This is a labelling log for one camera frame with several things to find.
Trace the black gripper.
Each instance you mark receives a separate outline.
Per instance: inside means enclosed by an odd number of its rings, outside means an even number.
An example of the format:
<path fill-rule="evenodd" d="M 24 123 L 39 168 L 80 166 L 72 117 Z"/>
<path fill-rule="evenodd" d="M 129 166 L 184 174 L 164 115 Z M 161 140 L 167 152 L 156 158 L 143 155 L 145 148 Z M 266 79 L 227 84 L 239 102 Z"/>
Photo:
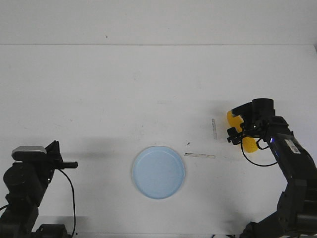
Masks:
<path fill-rule="evenodd" d="M 66 162 L 62 159 L 59 141 L 54 140 L 45 147 L 45 150 L 47 152 L 46 176 L 48 178 L 53 177 L 55 170 L 76 169 L 78 167 L 78 162 Z"/>
<path fill-rule="evenodd" d="M 270 110 L 251 109 L 251 103 L 246 103 L 231 110 L 234 117 L 240 116 L 243 119 L 241 124 L 242 132 L 237 132 L 236 128 L 229 127 L 227 129 L 228 142 L 233 145 L 242 145 L 242 139 L 249 138 L 264 138 L 268 129 L 268 117 L 270 116 Z"/>

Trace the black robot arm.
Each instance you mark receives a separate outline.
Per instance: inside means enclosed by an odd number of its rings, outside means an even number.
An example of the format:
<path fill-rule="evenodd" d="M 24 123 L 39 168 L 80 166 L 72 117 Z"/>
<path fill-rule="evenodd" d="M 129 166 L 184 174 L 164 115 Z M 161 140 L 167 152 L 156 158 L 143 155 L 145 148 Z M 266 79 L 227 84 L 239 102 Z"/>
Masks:
<path fill-rule="evenodd" d="M 275 114 L 272 99 L 259 98 L 227 113 L 228 142 L 244 147 L 246 138 L 267 143 L 286 180 L 274 213 L 250 222 L 242 238 L 299 238 L 317 235 L 317 168 L 286 120 Z"/>
<path fill-rule="evenodd" d="M 1 207 L 2 238 L 72 238 L 64 224 L 42 224 L 33 231 L 39 207 L 55 171 L 75 169 L 77 162 L 65 162 L 58 141 L 46 147 L 19 146 L 11 153 L 14 163 L 4 173 L 7 205 Z"/>

